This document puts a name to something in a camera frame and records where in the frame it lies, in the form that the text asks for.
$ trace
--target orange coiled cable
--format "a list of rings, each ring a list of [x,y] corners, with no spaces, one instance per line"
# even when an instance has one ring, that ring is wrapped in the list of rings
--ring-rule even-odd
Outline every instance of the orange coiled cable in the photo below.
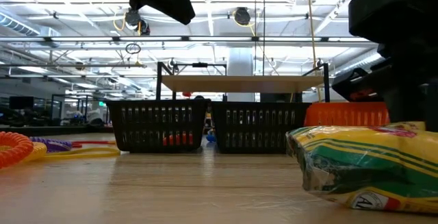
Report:
[[[11,147],[0,151],[0,169],[19,163],[34,150],[34,144],[28,137],[12,132],[0,132],[0,146]]]

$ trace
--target wooden board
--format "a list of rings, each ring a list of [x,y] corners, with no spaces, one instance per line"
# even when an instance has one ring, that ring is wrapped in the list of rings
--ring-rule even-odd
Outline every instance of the wooden board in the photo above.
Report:
[[[111,140],[110,134],[54,137]],[[350,210],[306,193],[286,155],[200,154],[34,162],[0,170],[0,223],[437,223]]]
[[[177,92],[301,92],[323,83],[320,76],[163,76],[163,84]]]

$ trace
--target desk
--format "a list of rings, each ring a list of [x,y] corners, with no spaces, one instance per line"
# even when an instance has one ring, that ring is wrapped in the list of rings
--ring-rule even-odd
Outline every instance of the desk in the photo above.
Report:
[[[111,134],[54,136],[111,140]],[[34,162],[0,171],[1,224],[436,223],[350,210],[307,194],[286,155],[123,154]]]

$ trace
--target wooden shelf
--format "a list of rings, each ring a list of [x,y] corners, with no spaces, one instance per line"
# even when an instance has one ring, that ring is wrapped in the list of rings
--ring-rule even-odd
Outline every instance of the wooden shelf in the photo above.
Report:
[[[324,82],[320,76],[163,76],[176,92],[301,92]]]

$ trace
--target basket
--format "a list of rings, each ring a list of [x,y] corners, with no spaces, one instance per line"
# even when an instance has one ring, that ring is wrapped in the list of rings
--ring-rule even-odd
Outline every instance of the basket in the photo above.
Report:
[[[212,102],[221,153],[285,153],[286,132],[302,127],[310,103]]]
[[[201,146],[209,100],[108,101],[117,147],[131,153],[193,151]]]
[[[305,126],[379,126],[388,123],[384,102],[314,103],[307,109]]]

